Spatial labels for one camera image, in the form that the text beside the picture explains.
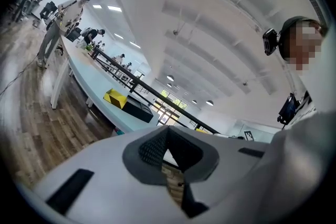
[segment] light blue table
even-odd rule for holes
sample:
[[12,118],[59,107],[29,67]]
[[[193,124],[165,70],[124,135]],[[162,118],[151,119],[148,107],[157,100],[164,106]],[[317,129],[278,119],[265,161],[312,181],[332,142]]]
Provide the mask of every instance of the light blue table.
[[159,115],[153,110],[152,113],[154,117],[149,123],[146,123],[105,101],[103,96],[108,90],[113,88],[122,95],[128,95],[130,94],[129,89],[126,89],[121,84],[117,83],[90,56],[88,56],[87,51],[76,48],[75,44],[64,36],[62,36],[60,40],[62,42],[66,60],[61,66],[51,95],[50,103],[53,109],[56,109],[57,107],[60,90],[65,78],[69,74],[69,68],[71,68],[71,74],[76,77],[76,80],[88,96],[87,105],[91,106],[92,104],[95,104],[101,113],[103,113],[122,132],[133,132],[157,125]]

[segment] window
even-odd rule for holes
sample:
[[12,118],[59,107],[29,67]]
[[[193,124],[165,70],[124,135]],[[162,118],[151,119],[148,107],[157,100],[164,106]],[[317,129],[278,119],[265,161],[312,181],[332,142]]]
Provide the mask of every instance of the window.
[[[186,109],[187,104],[182,102],[179,98],[171,94],[166,89],[162,90],[161,95],[172,101],[174,104],[178,105],[181,109]],[[151,108],[160,115],[158,125],[179,125],[176,121],[179,120],[181,113],[176,111],[167,103],[164,103],[159,98],[156,99],[154,105]]]

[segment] yellow box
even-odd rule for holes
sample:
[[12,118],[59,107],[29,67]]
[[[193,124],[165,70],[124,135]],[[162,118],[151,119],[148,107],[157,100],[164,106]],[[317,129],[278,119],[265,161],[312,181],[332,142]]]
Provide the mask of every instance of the yellow box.
[[196,131],[201,132],[201,133],[206,133],[206,134],[207,134],[207,132],[205,132],[205,131],[203,131],[203,130],[201,130],[201,129],[196,129]]
[[127,102],[127,97],[114,89],[107,91],[104,95],[104,99],[120,109],[122,109]]

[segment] black slot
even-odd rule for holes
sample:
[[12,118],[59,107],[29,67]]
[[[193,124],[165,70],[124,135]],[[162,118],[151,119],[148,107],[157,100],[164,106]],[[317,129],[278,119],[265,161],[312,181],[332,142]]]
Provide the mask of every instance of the black slot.
[[265,153],[263,151],[257,151],[257,150],[253,150],[252,148],[247,148],[247,147],[242,147],[240,150],[238,150],[238,152],[249,155],[249,156],[257,157],[257,158],[262,158],[262,156]]
[[94,172],[78,169],[64,184],[47,200],[47,204],[55,211],[64,215],[77,196],[89,182]]
[[193,218],[205,212],[209,208],[201,202],[196,202],[189,184],[185,184],[181,209],[189,218]]

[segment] black strap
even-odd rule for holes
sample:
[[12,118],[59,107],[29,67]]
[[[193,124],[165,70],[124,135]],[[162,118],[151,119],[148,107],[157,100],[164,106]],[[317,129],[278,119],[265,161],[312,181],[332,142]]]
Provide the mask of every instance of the black strap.
[[67,10],[69,7],[71,7],[73,4],[75,4],[75,3],[77,3],[77,0],[75,0],[74,2],[72,2],[71,4],[69,4],[68,6],[66,6],[66,7],[63,7],[62,6],[62,8],[63,9],[65,9],[65,10]]
[[46,201],[46,203],[65,215],[67,210],[74,203],[78,195],[83,191],[85,185],[89,182],[94,172],[78,169],[63,185]]

